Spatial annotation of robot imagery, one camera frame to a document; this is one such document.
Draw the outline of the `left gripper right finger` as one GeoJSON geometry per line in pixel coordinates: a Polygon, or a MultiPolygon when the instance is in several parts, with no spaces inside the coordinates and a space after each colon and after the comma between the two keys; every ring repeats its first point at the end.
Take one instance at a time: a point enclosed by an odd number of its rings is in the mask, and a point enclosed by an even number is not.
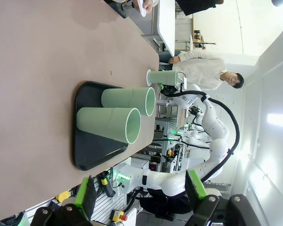
{"type": "Polygon", "coordinates": [[[261,225],[246,196],[236,194],[225,199],[215,194],[208,194],[194,170],[187,170],[185,173],[185,191],[193,212],[186,223],[187,226],[261,225]]]}

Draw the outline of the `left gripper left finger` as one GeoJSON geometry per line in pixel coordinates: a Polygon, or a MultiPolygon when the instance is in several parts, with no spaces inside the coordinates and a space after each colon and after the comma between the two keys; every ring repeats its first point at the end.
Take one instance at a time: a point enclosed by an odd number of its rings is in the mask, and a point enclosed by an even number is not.
{"type": "Polygon", "coordinates": [[[85,177],[80,185],[74,203],[68,203],[52,210],[40,207],[36,210],[32,226],[91,226],[97,192],[94,179],[85,177]]]}

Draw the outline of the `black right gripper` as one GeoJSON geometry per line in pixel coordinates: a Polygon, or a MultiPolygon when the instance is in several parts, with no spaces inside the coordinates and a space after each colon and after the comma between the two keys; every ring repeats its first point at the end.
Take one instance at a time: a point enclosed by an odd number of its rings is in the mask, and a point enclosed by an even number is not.
{"type": "Polygon", "coordinates": [[[163,94],[164,96],[169,96],[178,91],[176,86],[170,86],[170,85],[163,85],[159,84],[158,85],[161,89],[160,93],[163,94]]]}

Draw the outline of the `person's right hand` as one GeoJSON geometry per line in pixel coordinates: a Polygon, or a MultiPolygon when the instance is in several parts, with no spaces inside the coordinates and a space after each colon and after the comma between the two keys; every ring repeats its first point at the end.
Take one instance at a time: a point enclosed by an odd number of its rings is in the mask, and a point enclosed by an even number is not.
{"type": "MultiPolygon", "coordinates": [[[[140,6],[138,4],[138,0],[132,0],[134,8],[140,12],[140,6]]],[[[146,10],[147,14],[152,11],[153,8],[153,1],[152,0],[143,0],[142,8],[146,10]]]]}

